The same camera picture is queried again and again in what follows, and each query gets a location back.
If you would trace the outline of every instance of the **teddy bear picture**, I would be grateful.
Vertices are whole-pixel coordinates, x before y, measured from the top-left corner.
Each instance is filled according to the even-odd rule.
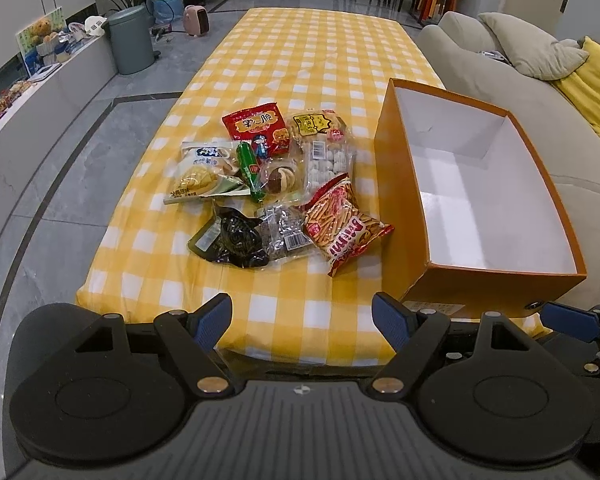
[[[66,28],[64,14],[62,7],[58,7],[16,34],[20,54],[30,76],[34,75],[43,65],[36,47],[51,42],[64,28]]]

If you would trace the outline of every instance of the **yellow pillow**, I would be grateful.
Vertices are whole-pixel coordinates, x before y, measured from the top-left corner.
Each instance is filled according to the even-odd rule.
[[[551,83],[576,107],[600,137],[600,46],[588,36],[589,59],[571,75]]]

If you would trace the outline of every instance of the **gray sofa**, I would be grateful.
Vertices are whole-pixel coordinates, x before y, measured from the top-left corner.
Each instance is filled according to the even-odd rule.
[[[584,310],[600,304],[600,138],[551,85],[478,54],[503,52],[482,22],[448,12],[416,43],[448,90],[518,118],[554,180],[587,265],[587,279],[561,301]]]

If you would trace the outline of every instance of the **gray trash can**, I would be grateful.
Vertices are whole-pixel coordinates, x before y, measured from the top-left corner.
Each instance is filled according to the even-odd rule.
[[[111,49],[122,75],[140,72],[154,61],[154,47],[143,6],[119,10],[109,17]]]

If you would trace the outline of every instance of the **door handle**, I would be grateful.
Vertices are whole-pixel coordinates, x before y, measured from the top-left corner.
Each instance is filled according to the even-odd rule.
[[[560,6],[560,12],[564,14],[565,9],[567,8],[567,3],[569,0],[562,0],[562,5]]]

